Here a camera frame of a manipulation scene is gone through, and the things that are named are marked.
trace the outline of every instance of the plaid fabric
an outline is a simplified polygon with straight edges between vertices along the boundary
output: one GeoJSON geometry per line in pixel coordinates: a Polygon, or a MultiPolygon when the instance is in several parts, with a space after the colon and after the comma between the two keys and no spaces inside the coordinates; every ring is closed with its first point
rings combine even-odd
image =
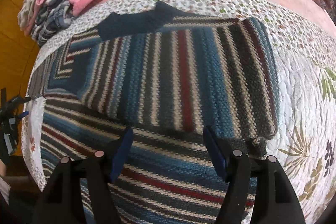
{"type": "MultiPolygon", "coordinates": [[[[86,157],[130,124],[129,159],[110,186],[123,220],[213,223],[227,185],[203,145],[203,126],[255,156],[277,130],[278,80],[265,27],[255,18],[187,14],[155,32],[127,34],[128,26],[102,34],[106,22],[73,36],[32,76],[30,96],[47,98],[46,176],[60,157],[86,157]]],[[[92,215],[85,183],[82,190],[92,215]]],[[[246,211],[254,191],[252,183],[246,211]]]]}
{"type": "Polygon", "coordinates": [[[73,19],[69,0],[46,0],[31,29],[31,38],[41,47],[60,30],[68,28],[73,19]]]}

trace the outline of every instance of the wooden floor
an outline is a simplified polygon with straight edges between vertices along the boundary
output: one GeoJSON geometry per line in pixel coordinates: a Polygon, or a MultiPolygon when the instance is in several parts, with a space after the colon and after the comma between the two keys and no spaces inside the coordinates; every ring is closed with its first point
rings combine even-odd
{"type": "MultiPolygon", "coordinates": [[[[37,43],[25,37],[17,23],[22,4],[23,0],[0,0],[0,88],[7,89],[8,100],[17,94],[26,95],[39,51],[37,43]]],[[[21,139],[19,145],[16,155],[21,155],[21,139]]]]}

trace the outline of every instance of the bed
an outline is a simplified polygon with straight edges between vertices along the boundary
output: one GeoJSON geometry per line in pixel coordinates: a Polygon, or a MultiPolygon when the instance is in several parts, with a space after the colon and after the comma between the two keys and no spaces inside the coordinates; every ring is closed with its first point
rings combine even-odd
{"type": "MultiPolygon", "coordinates": [[[[77,18],[67,30],[48,40],[36,58],[32,73],[74,34],[94,27],[110,13],[139,13],[152,9],[157,1],[105,0],[77,18]]],[[[336,141],[336,56],[332,50],[336,47],[336,27],[328,14],[312,0],[161,1],[186,12],[224,18],[256,17],[264,23],[273,46],[280,93],[278,132],[268,141],[267,154],[278,158],[299,198],[306,223],[314,223],[336,191],[336,169],[333,167],[336,141]]],[[[25,109],[30,111],[30,115],[25,118],[22,127],[22,154],[40,189],[43,189],[54,168],[50,161],[41,157],[41,151],[50,149],[50,144],[43,140],[45,130],[42,130],[43,126],[45,128],[44,114],[53,112],[50,107],[45,109],[48,100],[67,99],[49,94],[27,103],[25,109]]],[[[64,156],[62,151],[53,151],[58,158],[64,156]]],[[[154,188],[157,192],[163,191],[160,186],[154,188]]],[[[161,194],[181,199],[177,193],[161,194]]],[[[221,200],[225,193],[217,191],[212,195],[221,200]]],[[[253,196],[250,199],[244,223],[248,223],[251,217],[253,196]]],[[[199,203],[204,200],[193,198],[190,202],[199,203]]],[[[90,204],[86,203],[86,206],[89,212],[90,204]]],[[[153,206],[159,208],[166,205],[159,203],[153,206]]],[[[215,202],[213,206],[217,208],[219,205],[215,202]]],[[[130,216],[126,212],[123,212],[123,217],[128,221],[143,221],[139,220],[142,219],[141,216],[130,216]]],[[[212,220],[213,216],[201,216],[200,223],[212,220]]],[[[177,221],[190,223],[186,219],[177,221]]]]}

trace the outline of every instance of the metal bolt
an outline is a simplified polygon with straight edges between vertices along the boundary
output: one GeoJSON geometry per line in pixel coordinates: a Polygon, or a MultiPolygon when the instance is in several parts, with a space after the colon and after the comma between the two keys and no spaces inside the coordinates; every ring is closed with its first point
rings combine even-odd
{"type": "Polygon", "coordinates": [[[233,151],[233,155],[235,155],[236,157],[240,157],[243,154],[243,152],[241,152],[240,150],[236,149],[233,151]]]}
{"type": "Polygon", "coordinates": [[[70,159],[68,157],[61,158],[61,163],[66,164],[70,159]]]}
{"type": "Polygon", "coordinates": [[[274,157],[274,156],[269,156],[269,157],[268,157],[268,160],[269,160],[270,162],[276,162],[276,161],[277,161],[277,158],[274,157]]]}
{"type": "Polygon", "coordinates": [[[97,157],[97,158],[100,158],[104,155],[104,151],[102,150],[98,150],[94,153],[94,155],[97,157]]]}

